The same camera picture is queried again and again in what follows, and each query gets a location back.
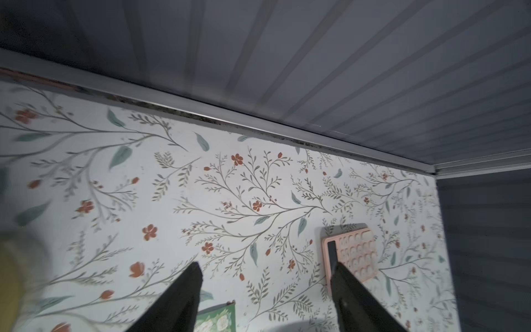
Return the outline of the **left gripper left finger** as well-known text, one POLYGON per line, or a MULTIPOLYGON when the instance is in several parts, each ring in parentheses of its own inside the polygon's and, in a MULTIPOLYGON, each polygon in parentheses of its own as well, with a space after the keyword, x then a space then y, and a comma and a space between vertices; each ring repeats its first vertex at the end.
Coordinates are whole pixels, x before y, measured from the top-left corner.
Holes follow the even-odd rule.
POLYGON ((193 331, 202 283, 201 268, 192 262, 127 332, 193 331))

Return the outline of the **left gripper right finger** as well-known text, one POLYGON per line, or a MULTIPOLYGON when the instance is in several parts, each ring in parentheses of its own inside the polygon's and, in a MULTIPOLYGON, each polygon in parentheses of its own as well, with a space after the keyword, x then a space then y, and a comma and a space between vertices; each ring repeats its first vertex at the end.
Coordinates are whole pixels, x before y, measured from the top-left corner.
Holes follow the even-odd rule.
POLYGON ((341 263, 335 267, 330 289, 341 332, 406 332, 404 326, 341 263))

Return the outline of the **yellow pencil cup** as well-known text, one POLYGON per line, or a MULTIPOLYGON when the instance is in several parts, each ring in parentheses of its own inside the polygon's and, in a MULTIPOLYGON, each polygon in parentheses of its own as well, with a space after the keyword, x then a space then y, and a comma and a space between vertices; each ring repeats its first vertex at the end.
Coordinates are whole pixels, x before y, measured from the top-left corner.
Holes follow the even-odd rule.
POLYGON ((1 330, 19 331, 41 309, 50 273, 46 249, 36 239, 1 234, 1 330))

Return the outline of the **green floral stationery paper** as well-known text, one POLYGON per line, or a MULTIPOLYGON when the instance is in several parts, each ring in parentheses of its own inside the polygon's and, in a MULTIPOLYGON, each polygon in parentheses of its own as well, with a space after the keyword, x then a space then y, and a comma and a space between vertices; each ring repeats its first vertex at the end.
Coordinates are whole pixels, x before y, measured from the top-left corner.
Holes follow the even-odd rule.
POLYGON ((235 302, 220 304, 200 311, 193 332, 235 332, 235 302))

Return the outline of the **pink calculator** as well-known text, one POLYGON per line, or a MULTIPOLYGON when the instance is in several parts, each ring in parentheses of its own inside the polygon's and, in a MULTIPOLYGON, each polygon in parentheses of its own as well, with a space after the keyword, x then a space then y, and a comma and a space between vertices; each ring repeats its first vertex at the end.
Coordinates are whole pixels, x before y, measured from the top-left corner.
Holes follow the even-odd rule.
POLYGON ((329 294, 330 281, 339 263, 362 283, 373 279, 378 273, 376 240, 366 224, 333 226, 331 235, 322 239, 321 248, 329 294))

